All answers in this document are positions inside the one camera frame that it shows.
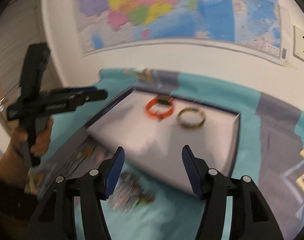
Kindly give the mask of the grey wooden door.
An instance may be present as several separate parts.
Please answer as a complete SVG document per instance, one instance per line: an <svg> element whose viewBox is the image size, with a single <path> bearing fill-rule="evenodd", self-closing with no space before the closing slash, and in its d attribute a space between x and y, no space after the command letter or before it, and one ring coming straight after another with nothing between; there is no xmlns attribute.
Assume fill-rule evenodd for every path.
<svg viewBox="0 0 304 240"><path fill-rule="evenodd" d="M11 0L0 15L0 123L10 133L6 108L19 96L21 70L29 45L46 41L41 0Z"/></svg>

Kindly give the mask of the teal grey bedsheet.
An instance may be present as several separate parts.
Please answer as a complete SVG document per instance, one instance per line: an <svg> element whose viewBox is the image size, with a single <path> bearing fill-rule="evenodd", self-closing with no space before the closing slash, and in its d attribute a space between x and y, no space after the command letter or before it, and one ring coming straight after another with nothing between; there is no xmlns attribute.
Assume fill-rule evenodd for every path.
<svg viewBox="0 0 304 240"><path fill-rule="evenodd" d="M43 195L57 175L81 176L118 147L123 170L151 195L119 183L103 203L113 239L192 239L204 204L192 193L181 159L189 145L208 166L250 176L284 239L304 239L304 112L233 83L185 73L103 69L105 101L53 116L52 141L36 172Z"/></svg>

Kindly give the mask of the dark blue shallow box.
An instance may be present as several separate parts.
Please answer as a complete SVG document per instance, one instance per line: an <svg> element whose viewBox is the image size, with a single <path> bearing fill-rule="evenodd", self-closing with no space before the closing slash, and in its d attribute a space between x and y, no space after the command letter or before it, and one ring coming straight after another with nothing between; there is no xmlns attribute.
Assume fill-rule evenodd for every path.
<svg viewBox="0 0 304 240"><path fill-rule="evenodd" d="M130 88L110 101L83 127L71 135L45 162L47 172L40 194L53 178L76 178L96 166L98 157L110 157L124 148L126 160L143 172L185 193L192 193L181 151L188 145L207 165L230 176L237 155L241 114L180 97L174 98L174 113L161 121L145 113L154 94ZM201 128L186 129L177 114L186 107L206 113Z"/></svg>

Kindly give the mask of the tortoiseshell bangle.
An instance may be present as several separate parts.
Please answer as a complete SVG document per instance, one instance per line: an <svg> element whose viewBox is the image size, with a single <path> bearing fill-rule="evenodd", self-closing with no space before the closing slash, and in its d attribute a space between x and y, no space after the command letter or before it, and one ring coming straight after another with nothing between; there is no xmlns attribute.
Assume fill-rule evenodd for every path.
<svg viewBox="0 0 304 240"><path fill-rule="evenodd" d="M186 129L201 128L206 121L206 113L195 107L186 107L177 114L177 123Z"/></svg>

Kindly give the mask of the white wall socket panel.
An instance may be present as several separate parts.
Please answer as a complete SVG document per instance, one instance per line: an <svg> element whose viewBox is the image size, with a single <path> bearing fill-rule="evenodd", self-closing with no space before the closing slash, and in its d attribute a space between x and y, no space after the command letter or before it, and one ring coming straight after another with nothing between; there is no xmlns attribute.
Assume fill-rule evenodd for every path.
<svg viewBox="0 0 304 240"><path fill-rule="evenodd" d="M294 57L304 62L304 30L294 25Z"/></svg>

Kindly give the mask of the colourful wall map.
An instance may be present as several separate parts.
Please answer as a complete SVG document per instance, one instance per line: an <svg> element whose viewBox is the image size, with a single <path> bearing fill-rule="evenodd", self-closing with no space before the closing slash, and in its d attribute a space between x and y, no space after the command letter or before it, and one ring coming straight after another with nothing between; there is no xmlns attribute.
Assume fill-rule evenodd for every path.
<svg viewBox="0 0 304 240"><path fill-rule="evenodd" d="M84 54L183 43L287 60L289 36L278 0L74 0Z"/></svg>

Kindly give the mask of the orange smart watch band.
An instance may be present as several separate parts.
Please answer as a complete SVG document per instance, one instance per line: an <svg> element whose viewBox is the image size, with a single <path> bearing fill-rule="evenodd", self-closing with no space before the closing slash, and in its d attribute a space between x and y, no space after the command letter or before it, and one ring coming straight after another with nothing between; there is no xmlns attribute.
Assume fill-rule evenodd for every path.
<svg viewBox="0 0 304 240"><path fill-rule="evenodd" d="M145 113L154 119L166 119L174 113L174 99L170 96L158 95L146 104Z"/></svg>

